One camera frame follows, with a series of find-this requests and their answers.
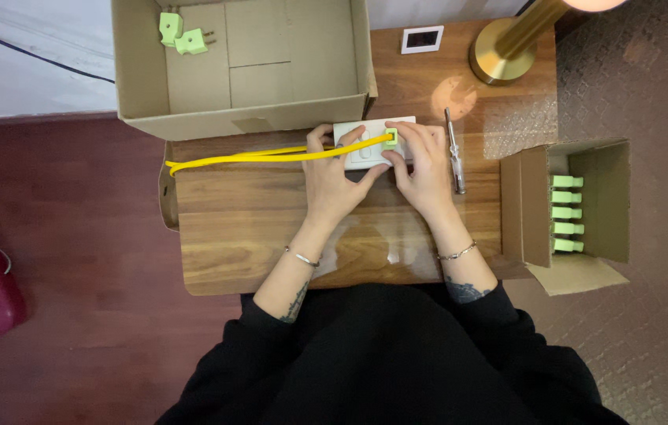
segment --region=wooden tabletop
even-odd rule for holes
[[[368,118],[415,115],[422,124],[444,126],[445,106],[452,107],[453,116],[469,110],[462,125],[455,121],[455,134],[464,139],[468,190],[455,196],[455,205],[497,276],[522,277],[528,276],[524,269],[509,265],[499,255],[499,161],[484,159],[483,143],[510,107],[542,101],[556,104],[554,32],[539,40],[536,63],[523,78],[508,87],[490,87],[478,81],[468,65],[468,48],[488,22],[445,24],[440,51],[420,54],[400,54],[402,29],[372,31],[379,96]],[[174,142],[173,158],[181,162],[299,146],[305,144],[307,132]],[[348,172],[351,179],[363,174]],[[183,170],[177,174],[176,189],[184,284],[193,295],[254,292],[307,209],[300,163],[220,164]],[[310,287],[440,281],[435,253],[425,222],[396,189],[394,173],[387,172],[336,228]]]

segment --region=yellow cable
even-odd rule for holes
[[[171,167],[169,174],[171,174],[171,176],[174,176],[174,173],[179,171],[180,169],[209,166],[218,163],[287,163],[292,161],[308,161],[310,159],[330,158],[330,157],[335,157],[337,155],[343,155],[345,153],[354,152],[355,150],[367,148],[368,146],[373,146],[374,144],[381,143],[382,141],[391,140],[392,137],[393,136],[391,134],[380,135],[375,138],[363,140],[358,143],[353,143],[349,146],[345,146],[344,148],[336,148],[316,153],[300,153],[296,155],[278,156],[279,153],[304,152],[305,150],[307,150],[307,147],[305,146],[297,146],[295,148],[281,148],[281,149],[270,149],[270,150],[257,150],[254,152],[242,152],[226,157],[196,159],[194,161],[188,161],[186,163],[175,163],[173,161],[166,161],[166,165]]]

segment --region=small photo frame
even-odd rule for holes
[[[402,33],[402,54],[439,50],[444,25],[409,28]]]

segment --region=person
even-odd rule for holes
[[[299,232],[159,423],[625,423],[575,351],[547,345],[474,249],[452,202],[444,129],[386,125],[413,152],[412,174],[398,153],[383,156],[431,229],[446,289],[369,284],[306,297],[327,239],[389,166],[354,183],[344,157],[303,162]],[[308,151],[323,151],[332,129],[311,131]]]

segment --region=bracelet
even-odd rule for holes
[[[288,245],[287,245],[287,246],[284,246],[284,251],[285,251],[286,253],[289,252],[289,246],[288,246]],[[312,261],[310,261],[309,259],[307,259],[307,258],[301,256],[300,254],[295,254],[295,256],[297,256],[297,258],[301,259],[302,261],[306,262],[307,264],[310,264],[310,266],[318,267],[318,266],[321,265],[321,260],[320,260],[320,259],[318,259],[318,262],[312,262]]]
[[[460,256],[462,256],[462,254],[467,253],[468,251],[470,251],[473,248],[475,248],[475,239],[473,239],[473,243],[471,244],[471,246],[469,246],[468,248],[460,251],[459,253],[452,254],[451,256],[446,256],[446,257],[436,256],[436,258],[438,258],[438,259],[458,259],[458,258],[460,258]]]

